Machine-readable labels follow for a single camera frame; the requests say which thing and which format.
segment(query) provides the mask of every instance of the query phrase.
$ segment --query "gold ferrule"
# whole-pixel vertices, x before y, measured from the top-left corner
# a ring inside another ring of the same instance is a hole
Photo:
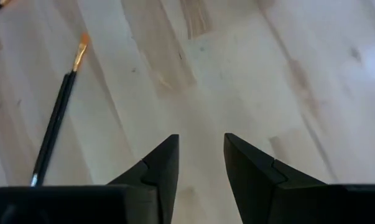
[[[8,4],[11,0],[0,0],[0,5],[1,6],[5,6],[6,4]]]
[[[73,71],[78,71],[79,67],[81,66],[82,57],[85,54],[86,51],[86,44],[80,44],[78,46],[78,52],[76,53],[75,61],[74,61],[74,67]]]

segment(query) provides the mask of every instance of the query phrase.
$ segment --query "paintbrush handle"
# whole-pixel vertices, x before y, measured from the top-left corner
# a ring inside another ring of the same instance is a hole
[[[38,158],[35,162],[34,171],[32,173],[31,186],[36,186],[37,181],[45,177],[46,169],[44,169],[45,160],[50,157],[52,152],[49,152],[48,144],[53,136],[53,127],[55,126],[59,109],[61,107],[63,96],[69,81],[70,75],[66,74],[63,78],[62,85],[58,91],[55,106],[53,107],[52,115],[50,116],[49,124],[47,126],[44,140],[42,141],[41,148],[39,150]]]

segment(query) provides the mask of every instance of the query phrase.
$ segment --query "wooden floor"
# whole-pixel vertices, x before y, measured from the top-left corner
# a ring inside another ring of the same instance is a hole
[[[241,223],[225,132],[325,182],[375,182],[375,0],[13,0],[0,186],[29,184],[84,31],[46,185],[105,184],[177,133],[174,223]]]

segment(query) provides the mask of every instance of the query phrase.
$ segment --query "wood grain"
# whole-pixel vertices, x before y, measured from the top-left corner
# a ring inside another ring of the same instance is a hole
[[[180,0],[187,23],[188,38],[194,39],[211,30],[211,21],[203,0]]]
[[[195,78],[160,0],[122,0],[132,38],[149,66],[158,94],[179,92]]]
[[[241,223],[225,132],[375,182],[375,0],[23,0],[0,12],[0,186],[29,183],[82,32],[46,185],[105,184],[180,134],[173,222]]]

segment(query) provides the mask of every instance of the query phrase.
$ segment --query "black plastic object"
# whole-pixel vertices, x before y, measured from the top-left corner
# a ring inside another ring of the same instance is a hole
[[[0,223],[170,224],[178,135],[103,186],[0,188]]]
[[[42,186],[44,184],[46,171],[55,147],[60,126],[62,125],[62,120],[64,118],[68,100],[70,98],[73,82],[75,81],[75,75],[75,72],[73,72],[72,75],[66,74],[63,77],[63,82],[58,91],[56,103],[52,114],[50,115],[49,124],[46,128],[44,140],[42,141],[34,170],[32,171],[32,187]]]
[[[233,134],[224,151],[244,224],[375,222],[375,185],[327,185]]]

